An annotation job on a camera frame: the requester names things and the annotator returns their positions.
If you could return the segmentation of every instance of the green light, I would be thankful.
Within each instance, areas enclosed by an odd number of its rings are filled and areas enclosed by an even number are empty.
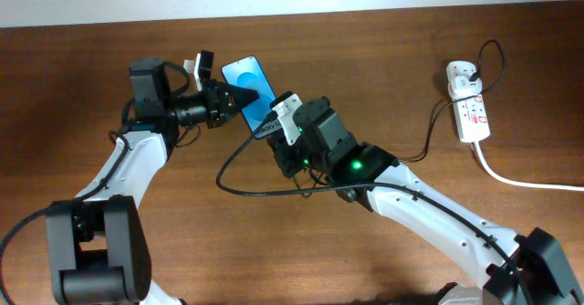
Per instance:
[[[354,170],[359,170],[361,168],[363,168],[363,164],[361,162],[358,162],[358,161],[353,162],[353,169]]]

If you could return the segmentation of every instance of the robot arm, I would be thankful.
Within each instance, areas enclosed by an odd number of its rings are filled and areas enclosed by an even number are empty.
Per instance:
[[[272,111],[277,114],[283,132],[270,136],[268,143],[284,176],[293,177],[302,170],[314,169],[326,174],[332,185],[384,183],[415,191],[412,194],[380,185],[337,193],[345,201],[358,202],[408,227],[452,259],[479,288],[473,304],[526,304],[515,274],[509,274],[506,261],[491,247],[492,242],[519,267],[536,304],[562,304],[570,300],[584,303],[582,289],[565,253],[548,233],[536,228],[523,237],[498,226],[432,189],[390,153],[365,142],[358,144],[330,108],[327,98],[302,104],[297,95],[288,92],[276,99]],[[448,208],[450,213],[439,206]],[[441,304],[471,303],[465,302],[471,298],[463,300],[468,294],[459,289],[454,291]]]
[[[105,187],[73,205],[55,203],[55,210],[46,216],[57,303],[185,304],[151,281],[151,258],[138,206],[151,179],[169,160],[179,126],[205,122],[210,129],[220,127],[258,98],[254,90],[209,79],[212,62],[211,52],[198,56],[195,75],[200,91],[191,95],[183,95],[188,83],[171,92],[167,62],[149,58],[130,65],[135,118],[122,118],[113,153],[77,197],[87,197],[107,180]],[[94,237],[105,237],[107,249],[81,248]]]

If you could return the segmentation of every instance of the smartphone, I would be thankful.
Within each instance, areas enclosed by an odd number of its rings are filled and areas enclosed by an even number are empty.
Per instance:
[[[270,110],[270,103],[276,99],[274,90],[267,82],[266,75],[255,56],[242,58],[221,68],[225,81],[237,87],[257,90],[259,99],[242,109],[245,122],[251,131],[254,131],[264,121]],[[274,131],[282,129],[279,121],[272,121],[262,127],[255,135],[261,139]]]

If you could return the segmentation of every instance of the table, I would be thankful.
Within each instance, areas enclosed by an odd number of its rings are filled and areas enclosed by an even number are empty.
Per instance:
[[[422,148],[430,111],[446,92],[446,64],[476,61],[494,37],[508,71],[485,95],[487,161],[508,178],[582,184],[582,12],[584,2],[564,2],[1,29],[0,233],[73,197],[97,174],[112,151],[107,132],[119,128],[131,96],[133,60],[182,63],[201,49],[215,52],[218,79],[222,65],[257,56],[276,93],[326,95],[358,141],[404,157]],[[488,82],[500,68],[495,50],[484,61]],[[241,117],[203,129],[152,180],[141,222],[153,277],[167,292],[196,304],[369,304],[472,283],[411,231],[333,193],[221,192],[215,175],[247,134]],[[553,234],[584,284],[582,194],[497,182],[458,141],[452,111],[438,120],[428,157],[410,167],[480,216],[523,234],[536,226]],[[225,182],[293,187],[264,142],[246,149]],[[45,235],[38,220],[5,254],[5,283],[19,304],[52,303]]]

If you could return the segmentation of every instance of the white power strip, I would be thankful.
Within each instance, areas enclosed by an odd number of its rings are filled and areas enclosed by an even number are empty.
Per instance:
[[[513,181],[495,173],[486,164],[479,142],[489,137],[491,131],[489,130],[489,123],[486,118],[485,101],[483,96],[480,95],[483,90],[483,83],[480,79],[470,81],[471,76],[475,72],[475,65],[464,61],[451,62],[446,68],[448,93],[452,99],[459,100],[472,97],[468,100],[457,101],[454,104],[454,117],[456,118],[456,127],[458,128],[458,138],[461,142],[471,143],[474,146],[474,151],[485,171],[497,181],[515,186],[584,192],[583,186]]]

